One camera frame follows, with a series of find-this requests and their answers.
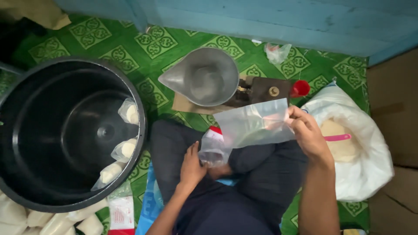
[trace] pink spoon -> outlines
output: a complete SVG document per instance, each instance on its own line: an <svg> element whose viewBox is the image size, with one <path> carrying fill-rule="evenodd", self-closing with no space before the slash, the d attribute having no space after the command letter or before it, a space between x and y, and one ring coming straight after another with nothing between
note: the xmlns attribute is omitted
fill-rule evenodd
<svg viewBox="0 0 418 235"><path fill-rule="evenodd" d="M350 134L324 136L325 141L340 141L351 139Z"/></svg>

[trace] blue wooden wall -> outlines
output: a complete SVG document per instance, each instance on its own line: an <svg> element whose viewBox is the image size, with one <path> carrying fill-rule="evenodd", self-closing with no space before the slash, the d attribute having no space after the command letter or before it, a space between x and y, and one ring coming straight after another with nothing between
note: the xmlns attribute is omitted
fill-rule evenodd
<svg viewBox="0 0 418 235"><path fill-rule="evenodd" d="M385 56L391 56L418 44L417 0L56 2L69 11L114 19L135 18L137 26L148 22L260 41L292 43L311 49L371 56L371 63L377 63ZM82 6L86 2L89 2L89 7ZM129 8L130 14L115 10L126 8Z"/></svg>

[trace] green floor mat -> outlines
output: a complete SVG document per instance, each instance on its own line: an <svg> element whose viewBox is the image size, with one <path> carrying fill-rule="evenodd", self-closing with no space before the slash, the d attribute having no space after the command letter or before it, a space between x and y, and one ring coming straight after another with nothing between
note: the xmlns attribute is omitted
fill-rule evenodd
<svg viewBox="0 0 418 235"><path fill-rule="evenodd" d="M112 60L132 81L147 110L149 125L161 117L172 117L194 129L205 131L215 123L211 115L171 110L174 92L158 82L158 76L173 66L190 51L211 46L225 50L237 62L241 74L279 79L303 79L309 82L307 97L292 99L291 104L301 106L315 92L332 80L369 113L367 97L367 59L313 49L292 47L286 61L270 64L264 53L264 44L248 39L219 36L174 28L153 26L149 34L139 34L132 23L116 20L71 15L71 25L57 31L48 31L45 37L29 36L13 55L16 63L33 67L42 61L65 55L78 55ZM13 75L2 73L0 92L11 83ZM142 208L150 155L145 151L140 163L129 177L135 202L135 220ZM283 216L282 232L298 232L298 194ZM342 226L369 229L367 202L339 202ZM97 213L109 227L109 210Z"/></svg>

